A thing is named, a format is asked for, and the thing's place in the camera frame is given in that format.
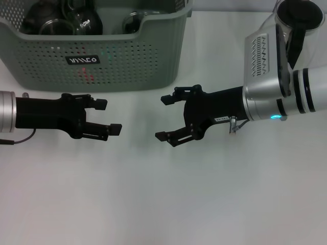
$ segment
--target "label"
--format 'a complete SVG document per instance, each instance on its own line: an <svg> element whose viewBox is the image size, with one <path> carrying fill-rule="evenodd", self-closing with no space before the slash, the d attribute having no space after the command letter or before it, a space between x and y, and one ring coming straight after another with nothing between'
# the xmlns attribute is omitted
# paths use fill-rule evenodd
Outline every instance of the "label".
<svg viewBox="0 0 327 245"><path fill-rule="evenodd" d="M223 116L223 117L218 117L218 118L215 118L215 121L220 123L222 121L229 121L229 116Z"/></svg>
<svg viewBox="0 0 327 245"><path fill-rule="evenodd" d="M100 64L100 59L97 55L66 56L65 58L68 65Z"/></svg>

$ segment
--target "white wall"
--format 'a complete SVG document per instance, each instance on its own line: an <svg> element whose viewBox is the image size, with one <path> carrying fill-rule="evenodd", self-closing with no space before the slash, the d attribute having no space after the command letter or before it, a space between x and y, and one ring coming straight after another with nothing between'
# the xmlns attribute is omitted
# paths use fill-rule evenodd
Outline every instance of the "white wall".
<svg viewBox="0 0 327 245"><path fill-rule="evenodd" d="M326 0L314 0L327 12ZM195 0L194 9L204 11L271 11L276 0Z"/></svg>

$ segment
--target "perforated basket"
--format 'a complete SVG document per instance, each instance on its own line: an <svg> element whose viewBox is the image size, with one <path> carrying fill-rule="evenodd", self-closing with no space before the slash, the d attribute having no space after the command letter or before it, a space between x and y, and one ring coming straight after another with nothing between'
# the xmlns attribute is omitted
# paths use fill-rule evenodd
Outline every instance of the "perforated basket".
<svg viewBox="0 0 327 245"><path fill-rule="evenodd" d="M22 34L24 16L35 2L0 0L0 58L23 87L110 92L161 88L175 80L193 0L98 0L102 36ZM108 35L138 9L168 14L146 16L135 34ZM79 64L69 64L72 56L81 58ZM92 56L98 56L100 63L84 62Z"/></svg>

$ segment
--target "black ring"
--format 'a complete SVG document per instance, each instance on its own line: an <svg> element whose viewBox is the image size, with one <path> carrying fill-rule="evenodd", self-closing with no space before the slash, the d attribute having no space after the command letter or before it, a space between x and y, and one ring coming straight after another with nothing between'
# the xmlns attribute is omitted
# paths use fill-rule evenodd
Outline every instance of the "black ring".
<svg viewBox="0 0 327 245"><path fill-rule="evenodd" d="M278 110L281 113L281 115L282 116L287 116L286 111L284 109L284 105L283 105L282 99L278 99L277 100L277 106L278 106Z"/></svg>
<svg viewBox="0 0 327 245"><path fill-rule="evenodd" d="M303 69L303 84L305 86L305 93L307 98L307 103L309 106L310 112L315 112L315 107L313 105L311 90L310 90L310 83L309 83L309 71L308 69Z"/></svg>
<svg viewBox="0 0 327 245"><path fill-rule="evenodd" d="M301 92L300 92L300 84L299 84L299 82L298 82L298 70L296 70L296 71L293 73L293 84L294 84L294 91L295 91L296 105L297 105L298 111L299 111L301 114L305 114L306 111L304 110L303 105L302 105Z"/></svg>

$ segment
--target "black lid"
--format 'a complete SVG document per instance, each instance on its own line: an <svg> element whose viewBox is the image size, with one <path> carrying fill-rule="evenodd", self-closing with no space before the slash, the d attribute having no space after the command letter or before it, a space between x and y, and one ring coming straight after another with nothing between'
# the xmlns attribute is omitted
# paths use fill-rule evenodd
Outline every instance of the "black lid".
<svg viewBox="0 0 327 245"><path fill-rule="evenodd" d="M324 14L315 3L309 0L285 0L279 5L277 15L291 28L301 24L309 31L320 26Z"/></svg>

